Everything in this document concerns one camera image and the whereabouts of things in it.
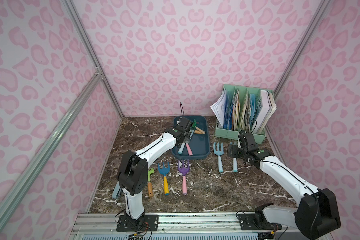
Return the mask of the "green rake wooden handle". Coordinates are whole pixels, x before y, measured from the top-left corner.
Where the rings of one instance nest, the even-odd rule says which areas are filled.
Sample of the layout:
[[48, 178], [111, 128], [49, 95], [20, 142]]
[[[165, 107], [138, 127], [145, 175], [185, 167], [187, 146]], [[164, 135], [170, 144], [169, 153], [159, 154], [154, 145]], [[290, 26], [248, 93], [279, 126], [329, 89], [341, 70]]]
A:
[[195, 131], [195, 134], [204, 135], [206, 132], [198, 127], [198, 122], [193, 120], [192, 129]]

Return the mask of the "light blue rake teal handle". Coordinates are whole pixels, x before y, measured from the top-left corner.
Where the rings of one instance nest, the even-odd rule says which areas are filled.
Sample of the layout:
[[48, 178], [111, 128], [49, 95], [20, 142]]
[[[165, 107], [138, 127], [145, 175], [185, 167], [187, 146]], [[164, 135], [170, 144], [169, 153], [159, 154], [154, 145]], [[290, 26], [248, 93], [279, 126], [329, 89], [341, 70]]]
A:
[[224, 146], [223, 143], [213, 143], [214, 154], [218, 157], [218, 168], [219, 172], [222, 173], [223, 163], [222, 163], [222, 155], [224, 154]]

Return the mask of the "light blue rake white handle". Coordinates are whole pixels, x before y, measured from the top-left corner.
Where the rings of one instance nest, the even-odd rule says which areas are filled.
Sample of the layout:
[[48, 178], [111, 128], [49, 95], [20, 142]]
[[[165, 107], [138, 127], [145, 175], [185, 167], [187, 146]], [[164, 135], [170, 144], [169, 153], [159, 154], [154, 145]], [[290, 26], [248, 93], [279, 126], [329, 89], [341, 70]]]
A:
[[233, 171], [234, 171], [234, 172], [238, 172], [237, 158], [233, 158]]

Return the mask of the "purple rake pink handle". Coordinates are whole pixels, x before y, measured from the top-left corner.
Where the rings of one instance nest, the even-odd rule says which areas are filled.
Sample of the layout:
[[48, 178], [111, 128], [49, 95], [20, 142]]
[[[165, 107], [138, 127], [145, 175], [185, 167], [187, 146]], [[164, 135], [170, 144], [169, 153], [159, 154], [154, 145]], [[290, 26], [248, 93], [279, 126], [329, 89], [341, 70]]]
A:
[[190, 141], [186, 141], [186, 148], [189, 156], [193, 155], [192, 149], [190, 147]]
[[183, 195], [188, 194], [187, 189], [187, 174], [190, 171], [190, 161], [189, 160], [178, 160], [178, 172], [182, 175], [182, 188], [183, 188]]

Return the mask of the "blue rake yellow handle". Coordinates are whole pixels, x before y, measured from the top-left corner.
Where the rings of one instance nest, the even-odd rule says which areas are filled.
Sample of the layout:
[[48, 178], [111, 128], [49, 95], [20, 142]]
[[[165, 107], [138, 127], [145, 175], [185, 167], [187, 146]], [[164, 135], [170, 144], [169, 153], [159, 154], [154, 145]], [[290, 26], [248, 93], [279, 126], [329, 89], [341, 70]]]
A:
[[169, 185], [168, 185], [168, 179], [167, 179], [167, 174], [170, 173], [169, 161], [158, 164], [158, 170], [159, 170], [159, 173], [163, 176], [164, 193], [167, 196], [167, 195], [169, 195]]

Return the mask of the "lime rake wooden handle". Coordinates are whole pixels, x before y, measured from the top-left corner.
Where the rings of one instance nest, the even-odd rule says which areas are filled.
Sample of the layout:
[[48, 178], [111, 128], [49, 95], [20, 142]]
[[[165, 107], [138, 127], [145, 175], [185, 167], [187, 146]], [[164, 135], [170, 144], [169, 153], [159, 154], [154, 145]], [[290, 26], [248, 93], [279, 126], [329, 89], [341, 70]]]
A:
[[149, 193], [149, 197], [152, 198], [154, 196], [154, 193], [153, 193], [153, 186], [152, 186], [152, 183], [151, 183], [151, 175], [155, 172], [154, 168], [150, 168], [148, 170], [148, 183], [147, 183], [147, 186], [148, 186], [148, 193]]

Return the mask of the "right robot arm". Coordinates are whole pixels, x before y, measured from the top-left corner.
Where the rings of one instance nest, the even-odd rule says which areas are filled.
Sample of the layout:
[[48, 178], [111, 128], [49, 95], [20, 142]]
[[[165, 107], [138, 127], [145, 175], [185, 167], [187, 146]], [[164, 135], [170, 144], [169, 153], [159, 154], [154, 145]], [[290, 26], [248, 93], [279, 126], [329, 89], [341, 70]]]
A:
[[253, 134], [240, 131], [238, 144], [229, 145], [229, 155], [242, 159], [269, 175], [295, 200], [296, 208], [264, 204], [255, 209], [254, 224], [285, 225], [298, 229], [306, 238], [316, 240], [341, 227], [335, 194], [309, 183], [284, 165], [273, 153], [260, 149]]

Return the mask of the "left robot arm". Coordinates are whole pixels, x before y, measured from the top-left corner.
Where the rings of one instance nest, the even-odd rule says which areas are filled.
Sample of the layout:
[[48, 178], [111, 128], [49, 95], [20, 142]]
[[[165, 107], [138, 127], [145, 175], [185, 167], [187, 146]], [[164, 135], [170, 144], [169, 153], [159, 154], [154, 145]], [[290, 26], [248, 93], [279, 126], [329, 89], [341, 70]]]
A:
[[185, 118], [175, 122], [146, 147], [127, 151], [117, 173], [118, 184], [126, 200], [126, 216], [133, 221], [143, 219], [145, 209], [142, 192], [148, 183], [149, 167], [165, 152], [180, 147], [191, 132], [192, 122]]

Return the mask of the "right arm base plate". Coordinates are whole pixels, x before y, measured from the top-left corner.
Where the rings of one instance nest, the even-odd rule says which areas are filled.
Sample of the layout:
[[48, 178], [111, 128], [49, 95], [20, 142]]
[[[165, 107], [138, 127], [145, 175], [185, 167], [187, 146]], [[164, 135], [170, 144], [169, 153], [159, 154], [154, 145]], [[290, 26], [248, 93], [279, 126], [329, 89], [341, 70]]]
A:
[[267, 222], [260, 213], [244, 213], [237, 212], [236, 218], [240, 223], [240, 227], [242, 231], [274, 231], [277, 232], [282, 230], [283, 227], [280, 224], [269, 223]]

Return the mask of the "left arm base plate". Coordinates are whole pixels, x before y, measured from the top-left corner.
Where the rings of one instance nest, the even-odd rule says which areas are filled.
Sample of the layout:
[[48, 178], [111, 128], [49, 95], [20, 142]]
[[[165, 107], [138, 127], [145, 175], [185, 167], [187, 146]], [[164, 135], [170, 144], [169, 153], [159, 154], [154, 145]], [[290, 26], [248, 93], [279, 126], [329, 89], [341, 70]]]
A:
[[156, 232], [158, 230], [159, 215], [143, 214], [137, 220], [128, 215], [121, 215], [117, 223], [117, 232], [140, 232], [145, 229]]

